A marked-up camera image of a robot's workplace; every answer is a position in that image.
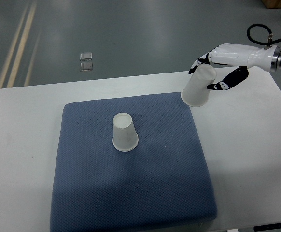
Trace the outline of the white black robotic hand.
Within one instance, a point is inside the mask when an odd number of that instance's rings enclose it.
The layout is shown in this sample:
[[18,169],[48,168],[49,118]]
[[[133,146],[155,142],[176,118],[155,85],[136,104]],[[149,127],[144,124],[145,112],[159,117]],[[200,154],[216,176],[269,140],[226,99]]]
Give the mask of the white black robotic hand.
[[248,78],[251,67],[259,67],[266,72],[281,69],[281,48],[276,45],[258,48],[225,43],[199,57],[188,73],[193,74],[198,66],[212,63],[237,67],[222,81],[207,86],[208,90],[229,90]]

